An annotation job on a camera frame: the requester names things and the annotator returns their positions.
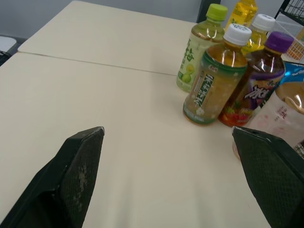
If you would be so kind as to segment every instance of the bottle label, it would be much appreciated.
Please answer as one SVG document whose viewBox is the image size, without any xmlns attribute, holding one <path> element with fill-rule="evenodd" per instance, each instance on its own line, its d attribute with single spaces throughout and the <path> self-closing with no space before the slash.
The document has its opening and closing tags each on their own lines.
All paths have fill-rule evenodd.
<svg viewBox="0 0 304 228">
<path fill-rule="evenodd" d="M 202 55 L 212 45 L 214 45 L 213 42 L 203 40 L 191 33 L 177 75 L 176 83 L 179 88 L 190 92 L 194 78 L 198 73 Z"/>
<path fill-rule="evenodd" d="M 255 43 L 253 43 L 253 41 L 249 40 L 247 45 L 242 47 L 242 53 L 245 56 L 250 52 L 258 51 L 258 50 L 262 50 L 262 49 L 264 49 L 264 45 L 255 44 Z"/>
<path fill-rule="evenodd" d="M 253 111 L 265 100 L 279 84 L 285 74 L 282 70 L 276 74 L 252 73 L 248 83 L 237 98 L 229 100 L 222 111 L 221 121 L 230 126 L 243 126 Z"/>
<path fill-rule="evenodd" d="M 229 96 L 246 71 L 245 67 L 230 67 L 213 60 L 205 52 L 191 93 L 185 100 L 184 114 L 197 124 L 216 120 Z"/>
<path fill-rule="evenodd" d="M 239 7 L 237 4 L 229 18 L 226 29 L 230 24 L 239 24 L 249 27 L 256 12 L 256 9 L 242 10 L 242 7 Z"/>
<path fill-rule="evenodd" d="M 274 91 L 248 128 L 273 134 L 295 147 L 304 139 L 304 115 L 280 100 Z"/>
</svg>

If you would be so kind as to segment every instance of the beverage bottle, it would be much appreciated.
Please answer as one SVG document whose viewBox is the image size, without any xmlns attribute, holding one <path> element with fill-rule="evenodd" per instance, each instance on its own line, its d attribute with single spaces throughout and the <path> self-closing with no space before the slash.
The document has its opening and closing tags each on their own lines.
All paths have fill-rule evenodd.
<svg viewBox="0 0 304 228">
<path fill-rule="evenodd" d="M 219 115 L 219 120 L 228 126 L 243 126 L 253 111 L 272 92 L 285 74 L 281 58 L 293 42 L 282 32 L 272 32 L 263 50 L 249 53 L 248 68 L 235 91 Z"/>
<path fill-rule="evenodd" d="M 258 8 L 255 0 L 240 0 L 232 11 L 225 30 L 228 29 L 228 26 L 231 23 L 249 27 L 251 25 L 253 17 L 257 12 L 257 9 Z"/>
<path fill-rule="evenodd" d="M 247 127 L 285 140 L 295 147 L 304 139 L 304 82 L 293 80 L 280 84 Z"/>
<path fill-rule="evenodd" d="M 224 41 L 205 51 L 199 73 L 183 105 L 183 113 L 190 121 L 204 125 L 216 120 L 246 71 L 247 60 L 241 48 L 250 36 L 250 29 L 231 24 Z"/>
<path fill-rule="evenodd" d="M 177 86 L 182 90 L 190 92 L 204 51 L 223 40 L 224 29 L 221 23 L 225 20 L 227 11 L 225 6 L 210 4 L 207 20 L 192 28 L 176 79 Z"/>
<path fill-rule="evenodd" d="M 267 32 L 274 27 L 276 19 L 265 14 L 258 14 L 254 19 L 250 29 L 252 31 L 251 38 L 246 46 L 243 46 L 242 52 L 247 55 L 250 52 L 262 50 L 267 40 Z"/>
</svg>

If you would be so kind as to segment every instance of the green label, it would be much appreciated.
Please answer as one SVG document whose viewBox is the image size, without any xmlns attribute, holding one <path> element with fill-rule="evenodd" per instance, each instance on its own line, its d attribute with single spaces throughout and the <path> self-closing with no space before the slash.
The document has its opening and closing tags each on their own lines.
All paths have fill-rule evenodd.
<svg viewBox="0 0 304 228">
<path fill-rule="evenodd" d="M 208 51 L 201 62 L 202 70 L 188 95 L 183 111 L 197 124 L 215 121 L 238 85 L 247 67 L 230 67 L 213 60 Z"/>
<path fill-rule="evenodd" d="M 213 45 L 211 41 L 203 40 L 191 33 L 177 75 L 177 85 L 184 91 L 190 92 L 195 76 L 198 73 L 204 51 Z"/>
</svg>

